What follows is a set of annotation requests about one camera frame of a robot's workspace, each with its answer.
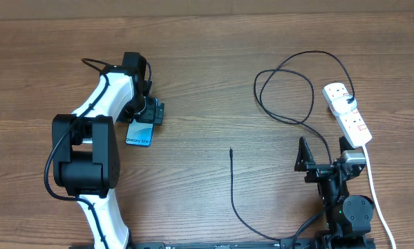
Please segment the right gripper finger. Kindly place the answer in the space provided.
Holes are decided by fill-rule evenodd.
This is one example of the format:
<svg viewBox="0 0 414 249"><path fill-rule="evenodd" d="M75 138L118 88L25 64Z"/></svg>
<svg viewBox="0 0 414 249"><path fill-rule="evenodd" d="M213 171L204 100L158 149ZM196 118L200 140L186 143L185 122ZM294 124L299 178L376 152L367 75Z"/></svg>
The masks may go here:
<svg viewBox="0 0 414 249"><path fill-rule="evenodd" d="M294 170L296 172L306 172L315 166L314 157L309 148L308 142L304 137L299 138L299 148Z"/></svg>
<svg viewBox="0 0 414 249"><path fill-rule="evenodd" d="M339 148L340 153L344 153L345 151L352 151L355 148L348 142L348 139L345 136L339 138Z"/></svg>

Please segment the blue Samsung Galaxy smartphone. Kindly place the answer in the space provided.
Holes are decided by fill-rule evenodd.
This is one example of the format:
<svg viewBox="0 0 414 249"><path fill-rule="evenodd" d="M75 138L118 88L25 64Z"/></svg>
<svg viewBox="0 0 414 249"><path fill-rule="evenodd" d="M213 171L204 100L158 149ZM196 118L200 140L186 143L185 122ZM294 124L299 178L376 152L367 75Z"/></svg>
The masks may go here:
<svg viewBox="0 0 414 249"><path fill-rule="evenodd" d="M128 145L149 147L152 143L154 125L134 120L129 124L125 143Z"/></svg>

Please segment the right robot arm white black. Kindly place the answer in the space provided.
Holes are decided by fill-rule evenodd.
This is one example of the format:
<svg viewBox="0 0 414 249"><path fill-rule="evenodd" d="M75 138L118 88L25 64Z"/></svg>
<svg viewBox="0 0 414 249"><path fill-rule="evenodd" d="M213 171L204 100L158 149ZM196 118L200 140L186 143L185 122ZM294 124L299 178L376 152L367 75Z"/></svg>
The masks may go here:
<svg viewBox="0 0 414 249"><path fill-rule="evenodd" d="M340 137L341 155L330 164L315 162L304 137L299 139L296 172L305 172L306 183L316 183L323 200L323 210L309 218L294 234L293 248L374 248L371 231L375 203L363 195L351 195L347 182L358 177L366 167L366 157L353 149L346 138ZM326 218L326 229L311 239L299 235L321 217Z"/></svg>

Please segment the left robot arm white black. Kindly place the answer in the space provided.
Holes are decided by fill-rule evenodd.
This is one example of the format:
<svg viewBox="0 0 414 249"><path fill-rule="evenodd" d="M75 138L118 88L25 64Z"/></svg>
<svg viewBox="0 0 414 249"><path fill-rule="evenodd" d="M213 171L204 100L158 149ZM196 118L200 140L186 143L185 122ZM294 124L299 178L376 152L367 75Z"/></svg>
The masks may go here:
<svg viewBox="0 0 414 249"><path fill-rule="evenodd" d="M91 248L134 248L115 193L121 165L115 124L127 124L126 144L148 147L164 120L164 103L150 95L151 66L141 54L125 52L120 65L82 62L99 73L99 83L80 107L54 117L44 185L53 198L79 203Z"/></svg>

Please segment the white charger adapter plug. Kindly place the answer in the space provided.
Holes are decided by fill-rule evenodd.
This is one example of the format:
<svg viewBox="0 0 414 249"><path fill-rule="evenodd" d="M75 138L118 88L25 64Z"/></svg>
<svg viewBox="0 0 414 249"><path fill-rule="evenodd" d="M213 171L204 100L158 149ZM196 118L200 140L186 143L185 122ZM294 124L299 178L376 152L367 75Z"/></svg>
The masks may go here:
<svg viewBox="0 0 414 249"><path fill-rule="evenodd" d="M350 95L335 98L330 102L330 109L335 116L342 116L357 108L357 101Z"/></svg>

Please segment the white power extension strip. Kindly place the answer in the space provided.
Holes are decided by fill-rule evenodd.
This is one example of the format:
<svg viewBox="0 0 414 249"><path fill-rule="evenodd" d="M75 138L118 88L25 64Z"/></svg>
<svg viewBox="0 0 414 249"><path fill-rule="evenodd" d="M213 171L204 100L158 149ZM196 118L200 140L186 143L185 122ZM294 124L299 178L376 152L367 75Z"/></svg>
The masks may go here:
<svg viewBox="0 0 414 249"><path fill-rule="evenodd" d="M326 85L323 88L322 93L326 99L326 102L328 103L329 108L330 102L333 99L344 95L350 95L344 84L340 82ZM334 115L334 117L341 127L344 136L348 139L348 142L354 148L363 147L372 139L372 135L357 108L345 115Z"/></svg>

